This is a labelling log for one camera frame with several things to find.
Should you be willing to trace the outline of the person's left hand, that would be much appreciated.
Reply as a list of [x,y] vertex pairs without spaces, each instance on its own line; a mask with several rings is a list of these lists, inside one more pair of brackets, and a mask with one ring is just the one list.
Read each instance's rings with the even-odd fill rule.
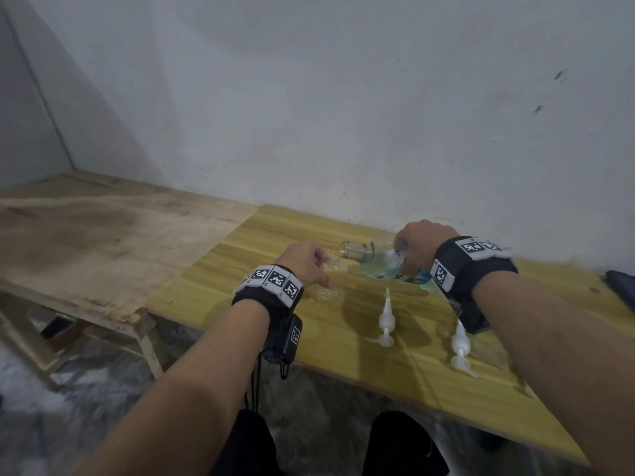
[[310,271],[324,271],[324,264],[329,254],[320,243],[304,240],[289,245],[274,261],[275,265],[289,269],[296,278],[307,288],[307,275]]

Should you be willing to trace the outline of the person's right hand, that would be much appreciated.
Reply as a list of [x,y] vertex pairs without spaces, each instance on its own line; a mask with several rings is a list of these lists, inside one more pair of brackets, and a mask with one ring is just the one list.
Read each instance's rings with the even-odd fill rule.
[[413,228],[412,277],[422,270],[430,271],[438,248],[447,240],[459,236],[459,233],[451,226],[433,223],[426,219],[410,222],[404,228]]

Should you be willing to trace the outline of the small clear bottle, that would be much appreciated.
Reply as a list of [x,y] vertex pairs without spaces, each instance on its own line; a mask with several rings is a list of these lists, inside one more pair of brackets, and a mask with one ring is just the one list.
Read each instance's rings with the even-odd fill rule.
[[348,277],[345,260],[339,255],[330,255],[323,268],[329,277],[330,286],[328,288],[322,286],[318,288],[317,301],[320,303],[342,303],[345,299]]

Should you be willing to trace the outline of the clear bottle with blue liquid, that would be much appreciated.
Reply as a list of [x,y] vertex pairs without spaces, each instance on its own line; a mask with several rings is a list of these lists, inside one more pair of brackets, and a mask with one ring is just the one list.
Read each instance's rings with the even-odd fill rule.
[[390,234],[369,242],[345,240],[340,246],[340,257],[358,263],[361,273],[367,277],[405,282],[426,291],[437,291],[428,271],[420,270],[416,276],[401,272],[407,246],[395,245],[394,239],[395,236]]

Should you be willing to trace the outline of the person's right forearm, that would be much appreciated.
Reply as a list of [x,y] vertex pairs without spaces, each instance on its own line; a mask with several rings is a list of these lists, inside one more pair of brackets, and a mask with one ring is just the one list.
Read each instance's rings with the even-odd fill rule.
[[546,408],[604,476],[635,476],[635,341],[524,277],[472,297]]

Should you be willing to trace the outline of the person's left forearm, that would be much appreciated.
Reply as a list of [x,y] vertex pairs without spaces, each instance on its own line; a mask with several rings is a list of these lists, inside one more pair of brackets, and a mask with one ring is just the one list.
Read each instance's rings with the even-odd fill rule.
[[203,476],[241,407],[269,314],[234,304],[155,382],[74,476]]

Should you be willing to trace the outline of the black wristband with marker tags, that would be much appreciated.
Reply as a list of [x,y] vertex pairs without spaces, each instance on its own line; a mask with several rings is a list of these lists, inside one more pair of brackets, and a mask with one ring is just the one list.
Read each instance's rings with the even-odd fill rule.
[[444,298],[470,296],[489,273],[519,273],[512,255],[495,243],[477,237],[460,236],[443,243],[435,253],[432,280]]
[[235,288],[232,305],[243,300],[256,301],[267,310],[274,325],[293,314],[303,294],[303,284],[290,269],[276,264],[260,265]]

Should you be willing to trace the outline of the white pump dispenser head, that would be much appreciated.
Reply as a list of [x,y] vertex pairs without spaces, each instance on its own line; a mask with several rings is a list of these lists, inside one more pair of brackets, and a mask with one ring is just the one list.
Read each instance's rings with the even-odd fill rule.
[[377,338],[366,338],[369,343],[376,343],[384,348],[390,348],[394,345],[394,339],[391,333],[396,326],[396,318],[393,314],[393,307],[391,301],[391,293],[389,288],[385,288],[385,304],[383,311],[378,319],[378,327],[382,331],[382,334]]
[[451,349],[454,355],[451,358],[451,366],[465,375],[477,378],[478,375],[471,367],[469,355],[471,353],[471,341],[460,320],[457,320],[455,333],[451,338]]

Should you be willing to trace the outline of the person's right leg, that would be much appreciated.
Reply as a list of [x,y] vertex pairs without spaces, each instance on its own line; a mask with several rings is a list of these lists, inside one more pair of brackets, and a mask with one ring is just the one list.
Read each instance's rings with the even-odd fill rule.
[[361,476],[449,476],[449,467],[421,424],[384,411],[371,425]]

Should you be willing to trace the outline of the person's leg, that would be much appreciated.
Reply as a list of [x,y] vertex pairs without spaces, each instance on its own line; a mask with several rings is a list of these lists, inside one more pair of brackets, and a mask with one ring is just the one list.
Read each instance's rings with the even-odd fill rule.
[[208,476],[284,476],[265,419],[241,409]]
[[371,425],[361,476],[449,476],[449,467],[421,424],[384,411]]

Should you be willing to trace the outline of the person's left leg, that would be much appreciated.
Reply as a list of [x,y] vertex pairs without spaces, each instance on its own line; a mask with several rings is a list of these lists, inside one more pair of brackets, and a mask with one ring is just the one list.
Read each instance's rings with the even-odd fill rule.
[[265,419],[241,409],[208,476],[284,476]]

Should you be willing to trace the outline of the worn wooden bench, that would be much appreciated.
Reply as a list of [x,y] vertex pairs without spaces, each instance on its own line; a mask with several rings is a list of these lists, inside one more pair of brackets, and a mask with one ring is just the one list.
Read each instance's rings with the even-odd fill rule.
[[89,337],[173,363],[146,301],[257,206],[75,171],[0,188],[0,343],[50,390]]

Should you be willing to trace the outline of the dark flat object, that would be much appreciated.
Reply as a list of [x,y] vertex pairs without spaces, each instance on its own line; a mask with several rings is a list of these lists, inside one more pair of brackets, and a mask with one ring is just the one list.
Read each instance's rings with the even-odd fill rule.
[[635,313],[635,276],[621,271],[609,270],[604,281],[620,300]]

